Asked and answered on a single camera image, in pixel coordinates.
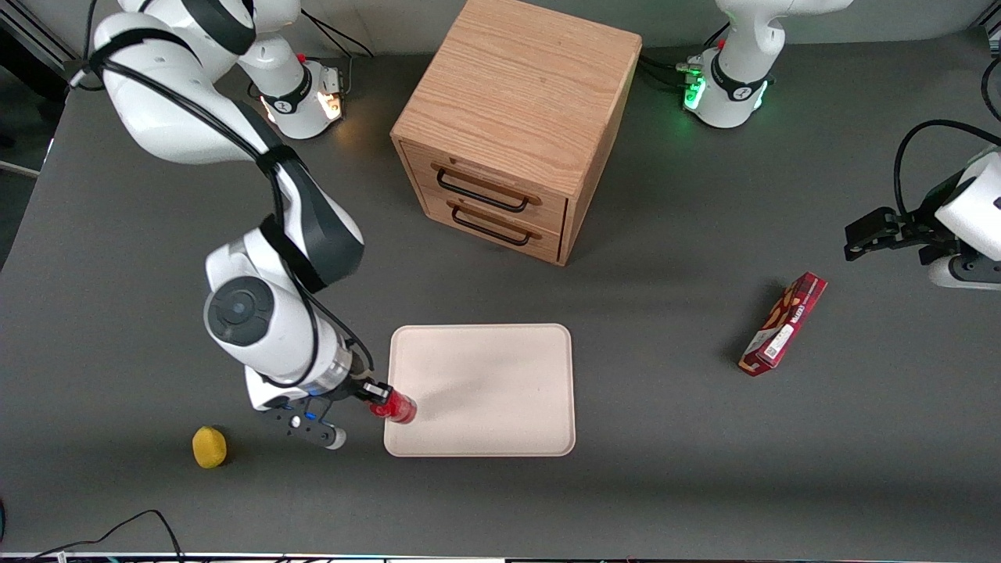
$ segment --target drawer handle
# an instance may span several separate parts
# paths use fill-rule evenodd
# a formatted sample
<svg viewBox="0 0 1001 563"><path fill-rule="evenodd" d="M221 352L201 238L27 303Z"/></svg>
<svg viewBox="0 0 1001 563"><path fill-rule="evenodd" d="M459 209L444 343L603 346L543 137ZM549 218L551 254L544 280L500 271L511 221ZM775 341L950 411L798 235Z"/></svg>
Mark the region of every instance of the drawer handle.
<svg viewBox="0 0 1001 563"><path fill-rule="evenodd" d="M511 205L509 203L505 203L504 201L497 201L496 199L492 199L492 198L487 197L485 195L480 195L480 194L475 193L473 191L469 191L468 189L459 187L459 186L457 186L457 185L455 185L453 183L448 183L448 182L444 181L444 168L438 168L437 180L438 180L438 185L440 185L444 189L447 189L448 191L457 193L459 195L464 195L466 197L471 197L471 198L475 199L476 201L482 201L483 203L486 203L487 205L493 205L494 207L504 209L506 211L511 211L512 213L521 213L522 211L525 210L525 207L529 204L529 198L528 197L524 197L523 196L522 197L522 203L520 205Z"/></svg>
<svg viewBox="0 0 1001 563"><path fill-rule="evenodd" d="M529 243L529 240L532 239L532 233L531 232L526 232L525 233L525 238L522 238L522 239L512 238L511 236L508 236L508 235L505 235L505 234L500 234L499 232L494 232L494 231L486 228L485 226L479 226L478 224L476 224L474 222L469 222L469 221L467 221L467 220L465 220L463 218L460 218L458 216L458 206L455 206L455 207L451 208L451 220L455 221L456 223L458 223L458 224L460 224L460 225L462 225L464 227L471 228L472 230L475 230L477 232L482 232L483 234L486 234L487 236L492 236L492 237L494 237L494 238L496 238L498 240L504 240L505 242L507 242L509 244L512 244L512 245L515 245L515 246L525 246L526 244Z"/></svg>

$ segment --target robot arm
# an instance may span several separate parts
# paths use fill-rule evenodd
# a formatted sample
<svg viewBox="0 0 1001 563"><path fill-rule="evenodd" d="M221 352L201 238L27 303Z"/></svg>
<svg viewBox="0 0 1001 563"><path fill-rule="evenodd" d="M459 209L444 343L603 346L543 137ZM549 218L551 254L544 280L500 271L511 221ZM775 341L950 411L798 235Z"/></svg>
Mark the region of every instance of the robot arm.
<svg viewBox="0 0 1001 563"><path fill-rule="evenodd" d="M730 18L730 34L724 47L710 47L680 66L694 73L685 108L714 127L743 124L761 105L768 73L786 44L778 18L835 12L852 1L717 0Z"/></svg>
<svg viewBox="0 0 1001 563"><path fill-rule="evenodd" d="M91 68L144 149L179 163L249 160L272 182L275 213L205 264L206 329L244 364L253 407L286 434L329 449L345 437L326 418L334 401L356 397L378 416L412 420L412 402L369 377L370 359L351 350L356 339L312 298L361 259L350 216L259 115L215 91L194 48L163 21L114 14L98 26Z"/></svg>
<svg viewBox="0 0 1001 563"><path fill-rule="evenodd" d="M300 60L277 33L298 18L299 0L119 0L119 4L126 12L141 12L165 23L191 47L211 82L239 64L260 91L268 117L286 136L314 137L340 118L337 69Z"/></svg>
<svg viewBox="0 0 1001 563"><path fill-rule="evenodd" d="M933 284L1001 291L1001 153L994 148L932 189L921 205L898 214L874 209L845 227L849 261L882 248L922 245Z"/></svg>

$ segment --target label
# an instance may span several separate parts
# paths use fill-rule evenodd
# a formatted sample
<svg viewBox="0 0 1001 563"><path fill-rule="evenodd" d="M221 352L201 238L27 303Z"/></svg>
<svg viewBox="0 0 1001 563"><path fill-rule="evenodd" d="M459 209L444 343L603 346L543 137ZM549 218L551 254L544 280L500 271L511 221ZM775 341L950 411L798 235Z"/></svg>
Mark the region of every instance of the label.
<svg viewBox="0 0 1001 563"><path fill-rule="evenodd" d="M779 334L775 335L775 339L772 344L769 345L768 349L765 350L765 357L769 360L775 360L782 349L785 348L786 343L789 342L789 337L793 336L795 330L791 325L783 325L782 329L779 329Z"/></svg>
<svg viewBox="0 0 1001 563"><path fill-rule="evenodd" d="M765 341L767 341L768 339L772 338L772 335L774 335L776 331L778 331L778 329L758 331L758 334L755 335L754 340L751 341L751 346L749 346L748 349L744 351L744 354L751 354L752 352L758 350L758 347L765 344Z"/></svg>

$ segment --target gray table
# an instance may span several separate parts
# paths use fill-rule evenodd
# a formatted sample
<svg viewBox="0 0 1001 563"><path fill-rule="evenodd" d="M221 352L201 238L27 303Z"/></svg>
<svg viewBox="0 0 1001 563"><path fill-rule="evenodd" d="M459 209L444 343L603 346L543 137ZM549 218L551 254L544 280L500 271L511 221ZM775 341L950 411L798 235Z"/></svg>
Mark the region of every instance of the gray table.
<svg viewBox="0 0 1001 563"><path fill-rule="evenodd" d="M394 459L356 403L339 452L272 434L200 320L202 260L268 211L266 182L249 164L157 160L105 95L76 92L0 275L5 549L155 507L188 551L1001 557L1001 296L932 287L916 251L841 250L845 224L892 202L908 128L997 130L982 33L790 47L733 131L638 78L566 268L421 215L388 130L427 60L360 61L347 119L293 143L367 242L321 298L383 369L403 325L564 324L574 452ZM981 146L923 133L909 201ZM777 372L745 376L736 358L807 269L831 284L810 323ZM227 435L223 469L191 459L205 424ZM150 521L102 548L168 545Z"/></svg>

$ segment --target drawer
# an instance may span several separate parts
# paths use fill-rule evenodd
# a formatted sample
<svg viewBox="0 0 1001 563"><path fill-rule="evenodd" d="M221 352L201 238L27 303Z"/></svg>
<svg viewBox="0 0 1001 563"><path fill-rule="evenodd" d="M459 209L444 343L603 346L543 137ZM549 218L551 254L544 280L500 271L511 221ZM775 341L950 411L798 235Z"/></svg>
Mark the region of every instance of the drawer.
<svg viewBox="0 0 1001 563"><path fill-rule="evenodd" d="M475 234L537 258L555 262L560 256L560 235L543 228L516 224L505 217L457 201L424 194L427 216L448 226Z"/></svg>
<svg viewBox="0 0 1001 563"><path fill-rule="evenodd" d="M497 216L563 231L567 198L527 187L524 182L442 153L400 143L421 193L459 203L476 202Z"/></svg>

